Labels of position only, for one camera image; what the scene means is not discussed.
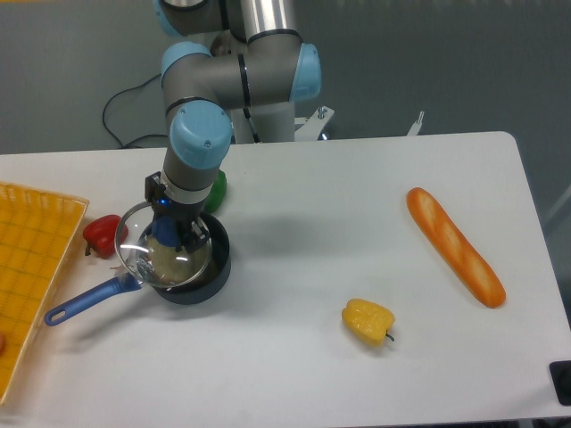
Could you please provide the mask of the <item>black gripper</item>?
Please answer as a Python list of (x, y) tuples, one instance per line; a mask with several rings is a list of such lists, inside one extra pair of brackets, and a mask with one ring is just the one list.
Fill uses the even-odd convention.
[(170, 181), (164, 171), (145, 179), (145, 200), (151, 204), (151, 231), (156, 239), (177, 239), (176, 252), (198, 251), (211, 238), (210, 230), (200, 218), (207, 185), (200, 190), (186, 190)]

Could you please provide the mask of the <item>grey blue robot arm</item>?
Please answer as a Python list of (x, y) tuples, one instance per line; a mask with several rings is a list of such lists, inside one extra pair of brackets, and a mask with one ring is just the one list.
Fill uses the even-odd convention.
[(156, 1), (170, 36), (237, 34), (242, 53), (214, 55), (189, 40), (161, 59), (168, 148), (161, 172), (145, 181), (152, 233), (163, 246), (194, 252), (210, 234), (198, 221), (233, 139), (228, 112), (316, 97), (317, 48), (303, 42), (290, 1)]

